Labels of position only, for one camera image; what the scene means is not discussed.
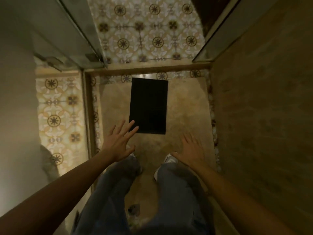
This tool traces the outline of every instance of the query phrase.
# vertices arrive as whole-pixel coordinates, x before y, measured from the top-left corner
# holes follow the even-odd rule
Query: jeans
[[[137,158],[129,156],[109,167],[99,178],[73,235],[131,234],[124,197],[140,173]],[[214,235],[213,211],[198,178],[176,163],[162,164],[157,183],[158,212],[148,227],[188,227],[198,234]]]

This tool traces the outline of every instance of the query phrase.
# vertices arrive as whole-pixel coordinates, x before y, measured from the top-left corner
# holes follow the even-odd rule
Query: person
[[[110,129],[98,154],[3,215],[0,234],[53,234],[106,168],[73,234],[130,234],[124,196],[141,167],[134,155],[135,146],[127,146],[138,127],[129,132],[134,121],[123,128],[124,123]],[[215,233],[212,208],[197,177],[179,167],[178,161],[198,174],[241,234],[295,234],[273,213],[212,170],[204,161],[201,143],[193,134],[184,134],[182,152],[167,155],[154,173],[160,189],[158,213],[138,235]]]

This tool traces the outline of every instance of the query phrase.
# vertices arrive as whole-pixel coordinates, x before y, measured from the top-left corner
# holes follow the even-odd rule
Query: black mat
[[[168,81],[133,78],[129,122],[138,133],[165,134]]]

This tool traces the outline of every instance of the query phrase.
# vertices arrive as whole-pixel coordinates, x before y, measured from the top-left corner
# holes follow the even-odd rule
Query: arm
[[[0,234],[53,234],[103,170],[135,151],[135,146],[126,150],[126,144],[138,127],[128,133],[134,121],[122,130],[124,123],[115,131],[112,127],[100,153],[3,215]]]
[[[192,134],[184,134],[182,143],[182,153],[172,155],[200,176],[240,233],[295,235],[273,213],[212,170],[204,161],[201,143]]]

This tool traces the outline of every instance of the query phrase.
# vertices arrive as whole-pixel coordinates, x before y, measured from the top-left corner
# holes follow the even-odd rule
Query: person's left hand
[[[126,145],[129,139],[138,131],[139,127],[137,126],[132,131],[128,132],[135,121],[132,120],[124,129],[122,129],[124,123],[125,120],[123,120],[117,128],[115,128],[116,125],[114,125],[110,129],[109,134],[104,138],[101,151],[105,151],[110,157],[112,157],[112,163],[121,161],[135,151],[135,146],[126,150]]]

